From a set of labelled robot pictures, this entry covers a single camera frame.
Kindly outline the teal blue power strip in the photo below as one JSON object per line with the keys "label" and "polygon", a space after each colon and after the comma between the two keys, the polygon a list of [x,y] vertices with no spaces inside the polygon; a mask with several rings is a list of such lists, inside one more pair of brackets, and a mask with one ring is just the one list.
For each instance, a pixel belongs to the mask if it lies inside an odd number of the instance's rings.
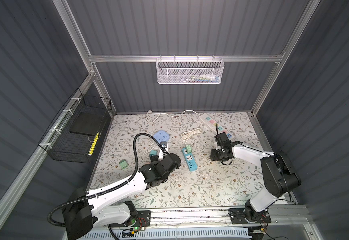
{"label": "teal blue power strip", "polygon": [[186,164],[188,166],[189,171],[190,172],[196,171],[198,167],[197,167],[195,158],[193,157],[193,154],[189,153],[187,151],[187,148],[182,148],[182,153],[183,153],[183,156],[185,158],[185,161],[186,161]]}

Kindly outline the light blue round power strip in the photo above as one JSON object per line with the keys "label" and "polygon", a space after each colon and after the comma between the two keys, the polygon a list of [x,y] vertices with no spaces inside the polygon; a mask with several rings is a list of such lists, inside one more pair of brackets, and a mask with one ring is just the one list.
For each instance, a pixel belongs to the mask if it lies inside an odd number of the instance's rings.
{"label": "light blue round power strip", "polygon": [[168,142],[170,139],[170,135],[164,130],[159,130],[153,135],[153,137],[158,143]]}

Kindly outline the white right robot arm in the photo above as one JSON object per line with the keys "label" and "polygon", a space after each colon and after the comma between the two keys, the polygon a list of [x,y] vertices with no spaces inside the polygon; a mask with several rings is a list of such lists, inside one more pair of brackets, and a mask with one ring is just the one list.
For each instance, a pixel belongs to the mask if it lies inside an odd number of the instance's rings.
{"label": "white right robot arm", "polygon": [[217,148],[211,150],[212,161],[229,166],[236,158],[261,168],[264,187],[246,202],[244,214],[247,220],[252,221],[279,197],[301,185],[300,177],[285,154],[264,152],[246,146],[240,141],[232,142],[226,133],[217,134],[214,139]]}

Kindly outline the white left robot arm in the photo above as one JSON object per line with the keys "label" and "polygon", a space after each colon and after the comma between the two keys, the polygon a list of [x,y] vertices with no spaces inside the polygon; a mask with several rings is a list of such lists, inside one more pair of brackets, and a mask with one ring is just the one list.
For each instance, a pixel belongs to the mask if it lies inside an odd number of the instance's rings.
{"label": "white left robot arm", "polygon": [[100,194],[116,187],[121,181],[88,192],[78,189],[71,195],[70,201],[77,200],[79,197],[89,197],[91,195],[94,197],[71,203],[62,208],[67,238],[77,240],[97,225],[132,225],[137,218],[137,210],[130,201],[111,207],[110,210],[105,208],[128,196],[159,186],[166,182],[169,175],[174,170],[179,169],[180,166],[181,159],[179,156],[173,153],[166,154],[162,160],[143,165],[131,181],[127,181],[126,185],[112,192]]}

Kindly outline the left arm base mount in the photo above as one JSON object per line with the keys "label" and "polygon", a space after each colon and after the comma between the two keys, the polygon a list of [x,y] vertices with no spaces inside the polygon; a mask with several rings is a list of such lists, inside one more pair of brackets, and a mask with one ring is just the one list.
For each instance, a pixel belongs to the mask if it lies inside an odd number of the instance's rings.
{"label": "left arm base mount", "polygon": [[151,211],[138,210],[137,215],[132,215],[125,223],[122,224],[110,224],[112,228],[120,227],[149,227],[151,220]]}

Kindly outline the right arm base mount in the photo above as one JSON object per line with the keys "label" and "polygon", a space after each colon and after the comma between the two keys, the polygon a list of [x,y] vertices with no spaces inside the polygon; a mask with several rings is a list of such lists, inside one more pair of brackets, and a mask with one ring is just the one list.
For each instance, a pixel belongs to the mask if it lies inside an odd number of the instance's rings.
{"label": "right arm base mount", "polygon": [[269,224],[272,222],[267,210],[256,212],[249,208],[230,208],[228,215],[232,224]]}

